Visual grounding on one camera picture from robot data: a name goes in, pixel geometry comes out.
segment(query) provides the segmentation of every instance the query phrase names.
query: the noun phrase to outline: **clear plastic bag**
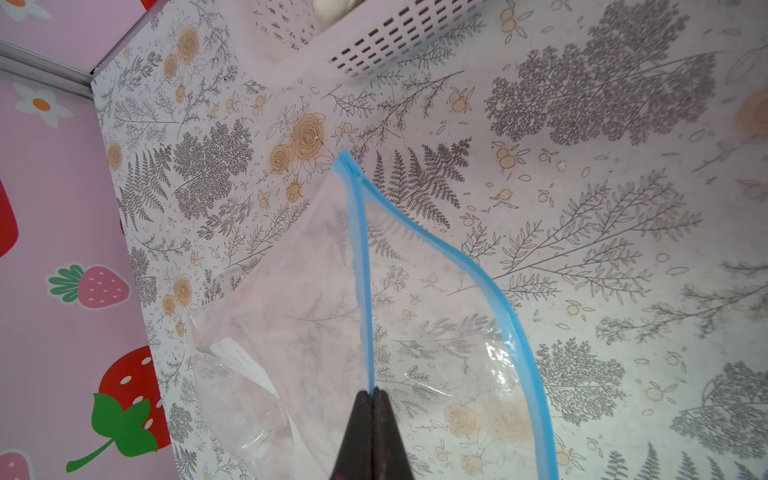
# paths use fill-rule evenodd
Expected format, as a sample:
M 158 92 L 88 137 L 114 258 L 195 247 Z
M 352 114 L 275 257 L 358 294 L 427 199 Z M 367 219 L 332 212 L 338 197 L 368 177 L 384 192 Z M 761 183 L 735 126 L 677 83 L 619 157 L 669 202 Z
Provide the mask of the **clear plastic bag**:
M 346 150 L 270 250 L 238 290 L 192 312 L 204 419 L 256 478 L 328 478 L 355 395 L 374 385 L 427 478 L 558 478 L 541 378 L 506 298 Z

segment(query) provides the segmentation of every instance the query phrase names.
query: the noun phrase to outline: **white flower decal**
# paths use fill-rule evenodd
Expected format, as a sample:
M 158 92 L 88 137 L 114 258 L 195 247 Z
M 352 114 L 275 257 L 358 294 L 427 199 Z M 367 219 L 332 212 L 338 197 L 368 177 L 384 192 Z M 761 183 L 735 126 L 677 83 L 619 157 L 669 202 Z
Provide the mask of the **white flower decal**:
M 51 14 L 45 11 L 37 0 L 0 0 L 2 9 L 5 10 L 11 18 L 20 22 L 27 17 L 27 14 L 33 17 L 44 18 L 45 20 L 51 19 Z
M 23 111 L 26 114 L 38 114 L 45 123 L 53 128 L 58 127 L 59 117 L 72 116 L 72 112 L 56 103 L 56 95 L 47 88 L 34 91 L 26 85 L 15 82 L 13 88 L 23 98 L 23 100 L 19 100 L 16 103 L 16 110 Z

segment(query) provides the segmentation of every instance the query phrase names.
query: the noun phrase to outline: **strawberry decal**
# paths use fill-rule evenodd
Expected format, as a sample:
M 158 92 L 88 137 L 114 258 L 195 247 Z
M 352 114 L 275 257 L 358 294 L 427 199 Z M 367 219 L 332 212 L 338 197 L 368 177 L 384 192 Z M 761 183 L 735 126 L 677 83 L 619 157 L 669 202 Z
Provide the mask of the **strawberry decal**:
M 170 445 L 149 346 L 123 355 L 109 367 L 98 391 L 94 394 L 91 426 L 109 440 L 90 455 L 69 462 L 67 472 L 89 463 L 112 443 L 127 457 L 156 452 Z
M 124 302 L 131 293 L 128 284 L 115 272 L 103 266 L 92 266 L 83 271 L 79 265 L 58 269 L 59 276 L 51 276 L 51 295 L 61 297 L 64 303 L 80 300 L 85 308 L 105 308 Z
M 0 453 L 0 480 L 35 480 L 27 454 L 21 450 Z
M 18 240 L 18 225 L 8 195 L 0 181 L 0 257 L 5 255 Z

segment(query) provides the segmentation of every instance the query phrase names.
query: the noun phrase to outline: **pink wall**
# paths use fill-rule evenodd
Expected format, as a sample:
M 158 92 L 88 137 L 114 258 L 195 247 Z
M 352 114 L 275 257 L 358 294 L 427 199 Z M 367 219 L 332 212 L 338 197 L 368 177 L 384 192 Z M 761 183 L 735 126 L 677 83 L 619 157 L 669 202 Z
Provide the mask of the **pink wall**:
M 145 12 L 141 0 L 0 0 L 0 7 L 0 40 L 86 72 Z
M 0 181 L 18 223 L 18 241 L 0 257 L 0 454 L 26 452 L 38 479 L 178 478 L 171 447 L 127 458 L 111 445 L 65 473 L 108 440 L 91 427 L 102 376 L 147 345 L 93 105 L 0 74 L 0 144 Z M 0 218 L 0 229 L 7 224 Z M 107 267 L 130 296 L 94 310 L 63 303 L 48 278 L 73 263 Z

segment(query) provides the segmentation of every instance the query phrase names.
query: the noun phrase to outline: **white plastic basket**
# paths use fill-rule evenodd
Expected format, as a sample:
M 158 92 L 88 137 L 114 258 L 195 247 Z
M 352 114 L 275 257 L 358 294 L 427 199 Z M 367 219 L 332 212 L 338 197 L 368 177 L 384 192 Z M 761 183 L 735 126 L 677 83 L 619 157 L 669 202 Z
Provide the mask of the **white plastic basket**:
M 491 0 L 365 0 L 323 28 L 312 0 L 224 0 L 238 58 L 267 87 L 312 78 L 352 83 L 479 11 Z

